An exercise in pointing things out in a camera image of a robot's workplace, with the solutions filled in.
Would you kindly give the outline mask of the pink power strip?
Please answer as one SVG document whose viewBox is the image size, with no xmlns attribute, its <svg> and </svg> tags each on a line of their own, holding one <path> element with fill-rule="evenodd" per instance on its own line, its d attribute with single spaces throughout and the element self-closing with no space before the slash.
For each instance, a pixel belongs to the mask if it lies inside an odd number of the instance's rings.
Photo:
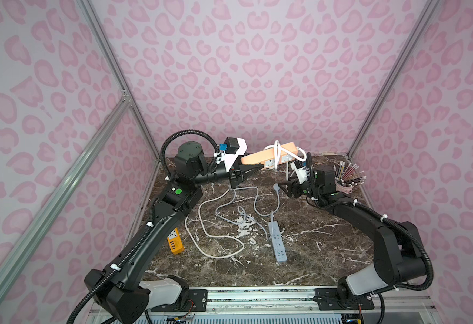
<svg viewBox="0 0 473 324">
<path fill-rule="evenodd" d="M 240 158 L 241 165 L 261 163 L 264 169 L 277 169 L 279 165 L 295 160 L 306 161 L 307 153 L 294 142 L 281 144 L 278 140 L 264 150 Z"/>
</svg>

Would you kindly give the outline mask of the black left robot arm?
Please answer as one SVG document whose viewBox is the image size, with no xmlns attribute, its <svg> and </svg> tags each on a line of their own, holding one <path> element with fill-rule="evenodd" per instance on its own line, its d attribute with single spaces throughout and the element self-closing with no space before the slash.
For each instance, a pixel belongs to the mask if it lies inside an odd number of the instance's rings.
<svg viewBox="0 0 473 324">
<path fill-rule="evenodd" d="M 183 143 L 174 158 L 175 169 L 166 164 L 166 149 L 173 140 L 186 135 L 205 138 L 214 148 L 214 157 L 207 161 L 200 143 Z M 102 270 L 92 269 L 85 278 L 87 295 L 70 313 L 68 323 L 74 323 L 86 304 L 94 300 L 111 318 L 108 323 L 134 323 L 143 313 L 159 307 L 181 311 L 188 304 L 189 285 L 176 276 L 141 286 L 141 279 L 154 256 L 169 235 L 197 205 L 203 196 L 202 185 L 228 180 L 236 188 L 251 174 L 261 170 L 261 164 L 246 165 L 242 157 L 247 151 L 245 139 L 228 137 L 218 144 L 200 130 L 181 130 L 166 139 L 159 160 L 168 178 L 149 208 L 147 223 Z"/>
</svg>

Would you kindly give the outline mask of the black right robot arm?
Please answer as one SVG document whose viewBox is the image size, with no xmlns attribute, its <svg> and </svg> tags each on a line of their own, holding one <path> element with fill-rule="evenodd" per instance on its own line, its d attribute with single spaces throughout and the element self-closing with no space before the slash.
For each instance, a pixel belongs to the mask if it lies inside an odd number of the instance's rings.
<svg viewBox="0 0 473 324">
<path fill-rule="evenodd" d="M 373 242 L 372 264 L 339 280 L 338 301 L 356 301 L 396 288 L 423 291 L 431 287 L 434 268 L 413 223 L 391 220 L 339 190 L 342 182 L 337 171 L 315 166 L 311 155 L 305 161 L 294 160 L 290 168 L 295 175 L 279 185 L 288 197 L 307 198 L 314 208 L 345 220 Z"/>
</svg>

